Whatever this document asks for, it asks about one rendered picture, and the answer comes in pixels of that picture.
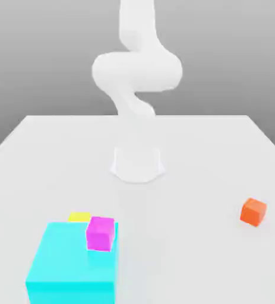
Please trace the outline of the small yellow cube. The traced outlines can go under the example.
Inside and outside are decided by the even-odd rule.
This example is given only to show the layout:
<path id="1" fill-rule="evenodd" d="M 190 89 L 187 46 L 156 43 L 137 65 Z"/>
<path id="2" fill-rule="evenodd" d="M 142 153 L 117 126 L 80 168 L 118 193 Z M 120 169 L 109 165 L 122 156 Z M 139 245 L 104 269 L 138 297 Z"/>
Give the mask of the small yellow cube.
<path id="1" fill-rule="evenodd" d="M 69 222 L 89 222 L 91 219 L 91 214 L 89 212 L 71 212 L 68 221 Z"/>

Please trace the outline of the small magenta cube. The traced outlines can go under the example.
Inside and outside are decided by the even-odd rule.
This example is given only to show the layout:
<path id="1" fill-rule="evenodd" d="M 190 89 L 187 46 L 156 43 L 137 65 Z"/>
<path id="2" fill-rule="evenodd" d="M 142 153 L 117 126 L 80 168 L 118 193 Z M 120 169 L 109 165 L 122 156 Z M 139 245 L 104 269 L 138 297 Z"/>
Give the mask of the small magenta cube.
<path id="1" fill-rule="evenodd" d="M 90 219 L 86 229 L 87 249 L 110 252 L 115 238 L 115 221 L 108 217 Z"/>

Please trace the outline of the small orange cube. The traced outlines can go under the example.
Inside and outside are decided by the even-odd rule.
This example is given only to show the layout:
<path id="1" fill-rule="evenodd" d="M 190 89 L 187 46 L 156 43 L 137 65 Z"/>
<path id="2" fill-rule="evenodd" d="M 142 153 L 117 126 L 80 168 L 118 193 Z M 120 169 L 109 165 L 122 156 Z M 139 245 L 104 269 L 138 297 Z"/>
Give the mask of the small orange cube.
<path id="1" fill-rule="evenodd" d="M 248 198 L 241 209 L 240 220 L 254 227 L 258 227 L 267 211 L 267 204 L 259 200 Z"/>

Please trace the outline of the large cyan box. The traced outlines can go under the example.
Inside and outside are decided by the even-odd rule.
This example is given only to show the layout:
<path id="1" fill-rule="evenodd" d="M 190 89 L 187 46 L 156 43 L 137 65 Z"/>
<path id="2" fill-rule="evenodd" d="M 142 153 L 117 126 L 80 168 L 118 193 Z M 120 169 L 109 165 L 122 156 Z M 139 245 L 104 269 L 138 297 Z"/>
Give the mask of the large cyan box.
<path id="1" fill-rule="evenodd" d="M 87 223 L 49 223 L 26 278 L 30 304 L 116 304 L 119 242 L 89 251 Z"/>

